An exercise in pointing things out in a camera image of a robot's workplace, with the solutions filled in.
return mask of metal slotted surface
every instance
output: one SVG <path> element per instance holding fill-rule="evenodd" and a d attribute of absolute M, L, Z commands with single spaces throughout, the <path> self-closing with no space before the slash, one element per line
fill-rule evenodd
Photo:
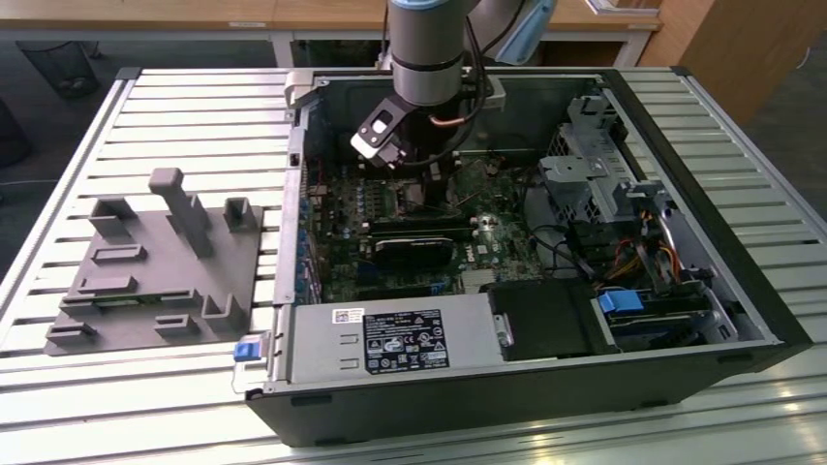
<path fill-rule="evenodd" d="M 688 81 L 668 70 L 624 76 L 799 316 L 816 342 L 810 351 L 763 373 L 726 380 L 676 406 L 327 449 L 283 446 L 241 404 L 229 386 L 232 344 L 44 356 L 45 330 L 93 231 L 84 218 L 95 196 L 127 194 L 136 209 L 161 207 L 145 190 L 147 175 L 161 166 L 184 170 L 185 187 L 207 206 L 247 196 L 268 209 L 252 330 L 269 325 L 288 128 L 284 72 L 144 71 L 137 81 L 117 84 L 124 90 L 111 99 L 111 117 L 0 325 L 0 463 L 602 464 L 815 458 L 827 449 L 823 225 L 762 155 L 723 129 L 727 121 L 698 91 L 690 92 Z M 634 143 L 631 148 L 654 176 L 644 151 Z"/>

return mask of power supply label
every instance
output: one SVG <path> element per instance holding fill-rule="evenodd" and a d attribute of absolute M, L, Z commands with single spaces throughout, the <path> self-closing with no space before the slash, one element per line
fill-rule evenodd
<path fill-rule="evenodd" d="M 439 310 L 364 315 L 364 367 L 371 375 L 447 368 Z"/>

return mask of black trash bin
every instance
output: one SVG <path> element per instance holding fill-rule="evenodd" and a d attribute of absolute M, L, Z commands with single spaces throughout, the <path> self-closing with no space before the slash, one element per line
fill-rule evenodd
<path fill-rule="evenodd" d="M 31 144 L 12 112 L 0 100 L 0 168 L 19 162 L 31 152 Z"/>
<path fill-rule="evenodd" d="M 101 86 L 77 42 L 17 42 L 17 48 L 61 97 L 83 97 Z"/>

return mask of cable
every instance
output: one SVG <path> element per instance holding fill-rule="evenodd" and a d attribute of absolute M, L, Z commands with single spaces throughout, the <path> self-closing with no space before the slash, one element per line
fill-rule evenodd
<path fill-rule="evenodd" d="M 468 32 L 468 42 L 471 42 L 471 51 L 472 51 L 472 59 L 475 61 L 475 69 L 476 69 L 476 98 L 475 98 L 475 107 L 471 109 L 469 113 L 459 118 L 441 120 L 436 118 L 436 116 L 431 115 L 431 123 L 437 128 L 455 128 L 468 123 L 476 118 L 479 111 L 485 103 L 485 98 L 488 97 L 487 92 L 487 84 L 485 84 L 485 67 L 481 63 L 481 52 L 479 51 L 479 42 L 476 41 L 476 33 L 475 27 L 471 24 L 471 20 L 465 18 L 465 31 Z"/>
<path fill-rule="evenodd" d="M 560 245 L 562 245 L 562 244 L 564 244 L 564 243 L 566 243 L 566 239 L 564 239 L 564 240 L 562 240 L 562 241 L 559 241 L 559 242 L 555 244 L 555 247 L 552 247 L 552 252 L 554 252 L 554 254 L 552 254 L 552 267 L 555 268 L 555 271 L 558 271 L 558 268 L 559 268 L 559 267 L 558 267 L 559 247 L 560 247 Z"/>
<path fill-rule="evenodd" d="M 489 49 L 493 48 L 493 46 L 496 46 L 496 43 L 503 40 L 506 35 L 512 30 L 512 27 L 515 27 L 515 23 L 518 22 L 518 18 L 519 18 L 519 12 L 522 12 L 522 7 L 524 6 L 526 6 L 526 0 L 519 0 L 519 6 L 516 7 L 515 15 L 512 16 L 511 21 L 508 21 L 508 24 L 506 25 L 506 29 L 503 29 L 503 32 L 500 32 L 500 34 L 497 34 L 497 36 L 491 40 L 488 45 L 481 48 L 483 55 L 488 52 Z"/>
<path fill-rule="evenodd" d="M 45 184 L 45 183 L 51 183 L 55 184 L 60 182 L 59 179 L 33 179 L 31 181 L 12 181 L 12 182 L 0 182 L 0 187 L 5 187 L 5 186 L 20 186 L 23 184 Z"/>
<path fill-rule="evenodd" d="M 675 281 L 679 283 L 682 281 L 682 264 L 678 258 L 678 252 L 672 247 L 670 247 L 666 243 L 660 243 L 659 250 L 662 250 L 670 256 L 670 266 L 672 267 L 672 275 L 675 277 Z"/>
<path fill-rule="evenodd" d="M 535 233 L 540 230 L 555 230 L 558 233 L 568 233 L 568 228 L 563 225 L 540 225 L 535 226 L 532 229 Z"/>
<path fill-rule="evenodd" d="M 618 267 L 618 265 L 620 264 L 620 254 L 623 253 L 623 246 L 630 245 L 632 243 L 634 243 L 632 239 L 623 239 L 618 243 L 618 247 L 615 248 L 615 267 Z"/>
<path fill-rule="evenodd" d="M 388 53 L 388 2 L 385 2 L 385 17 L 383 18 L 383 40 L 381 40 L 383 60 L 385 59 L 385 53 Z"/>
<path fill-rule="evenodd" d="M 536 241 L 538 241 L 538 244 L 540 244 L 540 245 L 542 245 L 546 249 L 548 249 L 548 250 L 552 252 L 552 254 L 555 254 L 555 256 L 560 256 L 560 257 L 563 257 L 564 259 L 567 259 L 567 260 L 571 262 L 571 264 L 574 264 L 575 266 L 578 266 L 578 260 L 574 258 L 574 256 L 572 256 L 572 255 L 570 255 L 570 254 L 568 254 L 568 253 L 566 253 L 566 252 L 562 252 L 562 251 L 560 251 L 560 249 L 558 248 L 558 247 L 560 247 L 560 245 L 562 245 L 563 243 L 566 243 L 566 241 L 564 241 L 564 240 L 562 240 L 560 242 L 558 242 L 558 244 L 552 245 L 552 244 L 550 244 L 548 242 L 546 242 L 542 238 L 539 238 L 539 237 L 534 234 L 534 232 L 531 233 L 531 237 L 534 237 L 534 240 L 536 240 Z"/>
<path fill-rule="evenodd" d="M 475 116 L 479 113 L 479 109 L 481 109 L 481 106 L 484 105 L 485 97 L 487 97 L 487 92 L 485 92 L 485 89 L 484 89 L 485 71 L 484 71 L 484 67 L 481 66 L 481 55 L 479 54 L 479 43 L 476 42 L 475 29 L 473 29 L 473 27 L 471 25 L 471 20 L 468 18 L 465 18 L 465 29 L 467 29 L 467 32 L 468 32 L 468 37 L 469 37 L 471 45 L 472 45 L 472 52 L 473 52 L 472 55 L 475 56 L 475 67 L 477 68 L 476 69 L 476 99 L 475 99 L 475 108 L 472 109 L 471 113 L 465 116 L 465 118 L 463 118 L 465 120 L 465 124 L 467 124 L 465 128 L 464 128 L 464 131 L 463 131 L 463 134 L 456 139 L 456 141 L 448 146 L 448 148 L 445 148 L 437 155 L 432 156 L 427 160 L 423 160 L 420 162 L 403 162 L 403 163 L 400 163 L 400 165 L 403 167 L 405 167 L 405 168 L 427 167 L 427 166 L 432 165 L 433 163 L 436 163 L 445 156 L 448 156 L 448 154 L 451 154 L 453 152 L 453 150 L 456 150 L 456 148 L 463 144 L 463 142 L 471 136 L 471 133 L 472 133 L 472 130 L 473 130 Z"/>
<path fill-rule="evenodd" d="M 555 273 L 558 273 L 558 271 L 562 269 L 574 269 L 575 271 L 579 271 L 579 268 L 576 266 L 547 266 L 546 268 L 543 268 L 543 271 L 547 271 L 547 272 L 551 271 L 551 274 L 548 275 L 548 277 L 554 278 Z"/>
<path fill-rule="evenodd" d="M 432 165 L 433 163 L 436 163 L 439 160 L 441 160 L 449 153 L 453 152 L 453 150 L 456 150 L 456 148 L 463 144 L 463 142 L 468 139 L 468 136 L 471 135 L 472 129 L 473 129 L 473 122 L 471 124 L 468 124 L 464 128 L 464 132 L 463 135 L 456 139 L 456 142 L 453 144 L 451 144 L 451 146 L 448 148 L 445 148 L 441 153 L 439 153 L 437 155 L 432 156 L 428 160 L 423 160 L 421 162 L 404 162 L 400 163 L 399 165 L 405 167 L 405 168 L 419 168 L 419 167 L 427 167 L 428 165 Z"/>

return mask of floor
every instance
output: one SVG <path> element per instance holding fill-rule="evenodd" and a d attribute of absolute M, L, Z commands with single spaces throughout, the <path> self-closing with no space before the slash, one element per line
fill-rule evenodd
<path fill-rule="evenodd" d="M 103 84 L 97 93 L 65 101 L 25 61 L 13 43 L 0 43 L 0 99 L 15 114 L 35 144 L 32 155 L 0 170 L 0 277 L 28 236 L 49 197 L 53 180 L 72 156 L 77 142 L 121 67 L 248 68 L 275 66 L 269 44 L 104 43 L 93 67 Z M 827 35 L 812 47 L 803 67 L 788 76 L 754 122 L 750 137 L 822 215 L 827 214 Z M 4 185 L 17 181 L 44 181 Z"/>

